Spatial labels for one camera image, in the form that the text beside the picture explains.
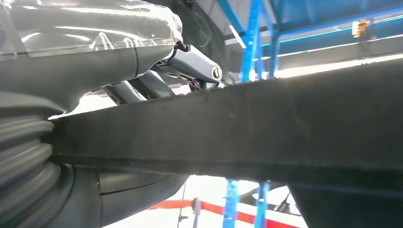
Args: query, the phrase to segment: plastic wrap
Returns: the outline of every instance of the plastic wrap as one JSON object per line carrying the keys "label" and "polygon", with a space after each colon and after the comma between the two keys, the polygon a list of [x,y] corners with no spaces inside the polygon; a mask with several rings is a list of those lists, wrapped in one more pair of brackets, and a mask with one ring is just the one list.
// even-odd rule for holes
{"label": "plastic wrap", "polygon": [[173,45],[182,22],[141,0],[1,0],[2,60],[119,48]]}

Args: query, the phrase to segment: gray metal part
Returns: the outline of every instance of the gray metal part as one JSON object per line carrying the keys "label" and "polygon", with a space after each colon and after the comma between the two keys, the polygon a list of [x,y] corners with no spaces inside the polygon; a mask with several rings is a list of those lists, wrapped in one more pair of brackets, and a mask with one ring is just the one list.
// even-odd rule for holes
{"label": "gray metal part", "polygon": [[171,175],[149,173],[141,171],[125,171],[119,169],[98,168],[99,192],[110,194],[123,190],[150,185],[166,179]]}
{"label": "gray metal part", "polygon": [[172,49],[158,46],[51,57],[19,56],[0,62],[4,77],[0,90],[43,97],[71,111],[85,93],[133,78],[136,73],[144,74]]}
{"label": "gray metal part", "polygon": [[103,87],[102,90],[119,105],[145,100],[145,98],[136,91],[128,81],[107,85]]}
{"label": "gray metal part", "polygon": [[173,45],[182,31],[169,8],[140,0],[14,0],[2,2],[0,10],[2,40],[8,42],[0,50],[11,56]]}
{"label": "gray metal part", "polygon": [[197,48],[190,45],[187,52],[176,50],[174,55],[161,66],[162,69],[170,71],[169,68],[179,72],[179,75],[185,75],[191,78],[200,79],[206,82],[219,82],[222,78],[214,78],[212,73],[215,67],[220,66],[206,57]]}
{"label": "gray metal part", "polygon": [[165,175],[165,179],[156,183],[103,195],[101,226],[122,220],[172,196],[187,178],[188,175]]}
{"label": "gray metal part", "polygon": [[75,181],[63,209],[47,228],[99,228],[102,202],[94,168],[75,167]]}
{"label": "gray metal part", "polygon": [[138,79],[156,97],[166,97],[174,94],[171,88],[163,81],[160,75],[155,71],[149,70],[147,71],[147,73],[145,73]]}

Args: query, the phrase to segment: blue steel beam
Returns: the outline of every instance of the blue steel beam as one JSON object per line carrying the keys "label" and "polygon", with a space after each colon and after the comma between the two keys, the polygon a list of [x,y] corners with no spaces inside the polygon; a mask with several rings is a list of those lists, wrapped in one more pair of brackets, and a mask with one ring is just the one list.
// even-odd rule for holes
{"label": "blue steel beam", "polygon": [[234,27],[235,31],[238,33],[244,32],[245,29],[239,20],[237,14],[232,9],[228,0],[217,0],[218,4],[220,5],[222,11],[227,16],[228,20],[230,21],[231,25]]}
{"label": "blue steel beam", "polygon": [[264,64],[263,64],[263,47],[261,46],[261,37],[260,37],[260,32],[257,37],[257,44],[256,44],[256,58],[258,59],[257,61],[257,69],[258,69],[258,79],[261,80],[263,78],[263,72],[264,72]]}
{"label": "blue steel beam", "polygon": [[282,13],[283,13],[283,1],[280,0],[278,2],[278,6],[276,7],[276,4],[274,4],[274,0],[269,0],[269,6],[271,7],[274,17],[276,18],[276,23],[277,23],[277,30],[281,29],[281,18],[282,18]]}
{"label": "blue steel beam", "polygon": [[280,42],[278,33],[271,37],[270,44],[270,61],[269,61],[269,78],[274,78],[276,71],[278,70],[278,55],[280,52]]}
{"label": "blue steel beam", "polygon": [[267,192],[270,190],[270,183],[259,182],[258,199],[256,207],[258,211],[255,217],[255,228],[266,228]]}
{"label": "blue steel beam", "polygon": [[317,14],[316,14],[316,5],[315,5],[314,0],[305,0],[305,4],[307,6],[309,20],[311,21],[312,24],[316,23]]}
{"label": "blue steel beam", "polygon": [[267,10],[266,10],[266,8],[264,6],[262,7],[262,15],[263,15],[263,18],[264,18],[264,20],[266,22],[266,26],[267,26],[270,34],[273,34],[274,33],[274,25],[273,25],[273,22],[270,19],[269,13],[267,12]]}
{"label": "blue steel beam", "polygon": [[310,32],[310,31],[314,31],[314,30],[318,30],[318,29],[324,29],[324,28],[328,28],[328,27],[332,27],[332,26],[336,26],[336,25],[341,25],[341,24],[345,24],[345,23],[349,23],[349,22],[353,22],[353,21],[357,21],[357,20],[361,20],[361,19],[375,18],[375,17],[379,17],[382,15],[393,14],[393,13],[397,13],[397,12],[401,12],[401,11],[403,11],[403,3],[394,5],[394,6],[390,6],[387,8],[383,8],[383,9],[371,10],[371,11],[364,12],[361,14],[340,17],[337,19],[324,21],[324,22],[314,24],[314,25],[309,25],[309,26],[304,26],[304,27],[289,29],[289,30],[282,30],[280,36],[286,37],[286,36],[301,34],[301,33]]}
{"label": "blue steel beam", "polygon": [[239,202],[238,181],[228,179],[227,184],[222,228],[234,228],[235,221],[237,220],[237,204]]}
{"label": "blue steel beam", "polygon": [[[386,38],[403,34],[403,17],[374,22],[372,24],[377,38]],[[351,35],[351,28],[316,34],[308,37],[281,41],[280,55],[328,48],[356,43]],[[270,56],[271,45],[263,45],[263,56]]]}
{"label": "blue steel beam", "polygon": [[262,0],[251,0],[248,30],[244,38],[246,48],[242,56],[242,68],[241,68],[241,82],[245,83],[249,81],[249,74],[254,69],[255,63],[253,59],[256,56],[257,49],[257,37],[259,34],[259,15],[262,10]]}

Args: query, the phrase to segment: metal pole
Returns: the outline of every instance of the metal pole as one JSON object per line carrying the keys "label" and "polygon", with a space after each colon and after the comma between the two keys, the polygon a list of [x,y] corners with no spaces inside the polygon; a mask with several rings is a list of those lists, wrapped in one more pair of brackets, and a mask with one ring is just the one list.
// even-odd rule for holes
{"label": "metal pole", "polygon": [[257,38],[259,35],[259,15],[261,13],[262,0],[250,1],[250,12],[248,29],[245,35],[245,51],[242,57],[241,68],[241,82],[245,83],[249,81],[249,74],[254,69],[253,59],[256,56]]}
{"label": "metal pole", "polygon": [[225,196],[224,220],[222,228],[234,228],[237,220],[237,204],[239,202],[238,181],[227,180],[227,194]]}
{"label": "metal pole", "polygon": [[256,200],[257,213],[255,217],[255,228],[266,228],[266,195],[270,189],[268,182],[259,182],[258,199]]}

